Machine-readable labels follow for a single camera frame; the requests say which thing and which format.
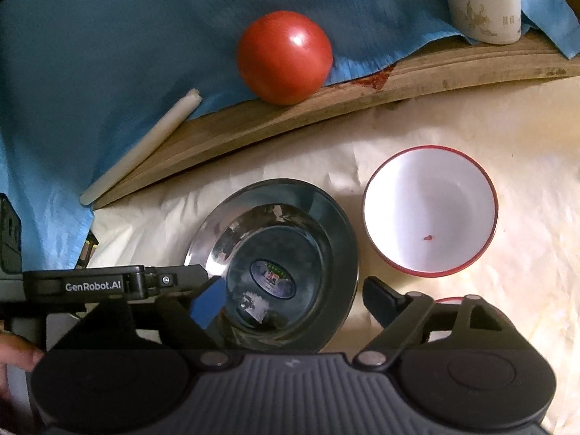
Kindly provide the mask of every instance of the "human hand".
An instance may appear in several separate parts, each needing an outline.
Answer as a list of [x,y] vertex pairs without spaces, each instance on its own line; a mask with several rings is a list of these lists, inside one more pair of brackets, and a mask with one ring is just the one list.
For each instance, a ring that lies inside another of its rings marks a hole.
[[9,332],[0,331],[0,399],[10,400],[7,365],[32,371],[44,353],[32,343]]

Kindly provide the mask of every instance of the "wooden board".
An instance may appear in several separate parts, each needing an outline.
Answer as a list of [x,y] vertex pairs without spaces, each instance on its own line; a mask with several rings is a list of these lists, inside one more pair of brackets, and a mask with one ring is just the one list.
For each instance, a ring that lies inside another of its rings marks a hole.
[[456,88],[568,76],[580,76],[580,57],[567,60],[533,31],[509,46],[471,46],[458,37],[435,41],[377,74],[322,88],[292,107],[248,101],[184,123],[95,208],[220,155],[341,114]]

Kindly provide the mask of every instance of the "stainless steel plate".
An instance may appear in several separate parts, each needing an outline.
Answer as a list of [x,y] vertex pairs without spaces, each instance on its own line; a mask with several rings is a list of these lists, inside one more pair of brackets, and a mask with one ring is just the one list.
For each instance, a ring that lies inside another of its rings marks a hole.
[[320,350],[350,310],[357,244],[340,206],[303,181],[276,179],[227,198],[195,234],[185,264],[226,281],[214,330],[256,350]]

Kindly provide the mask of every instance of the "silver screw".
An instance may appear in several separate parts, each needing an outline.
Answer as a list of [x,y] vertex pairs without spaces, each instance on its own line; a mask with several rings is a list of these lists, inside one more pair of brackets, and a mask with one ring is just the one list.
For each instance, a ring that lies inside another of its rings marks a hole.
[[214,366],[219,368],[224,366],[229,358],[221,351],[206,351],[199,359],[205,366]]
[[365,366],[381,366],[387,363],[387,357],[380,351],[366,350],[357,355],[357,360]]

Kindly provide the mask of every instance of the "wrinkled paper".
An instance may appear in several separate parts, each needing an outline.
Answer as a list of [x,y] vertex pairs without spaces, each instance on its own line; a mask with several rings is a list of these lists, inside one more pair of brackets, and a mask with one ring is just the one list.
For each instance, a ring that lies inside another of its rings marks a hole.
[[[363,191],[390,156],[421,144],[473,157],[497,189],[495,238],[466,270],[445,278],[400,273],[373,250]],[[424,96],[324,121],[243,149],[96,211],[91,266],[176,265],[222,200],[266,178],[309,181],[348,214],[360,278],[434,298],[476,293],[498,306],[550,362],[558,390],[544,420],[580,433],[580,78],[495,84]],[[329,351],[355,354],[381,330],[360,293]]]

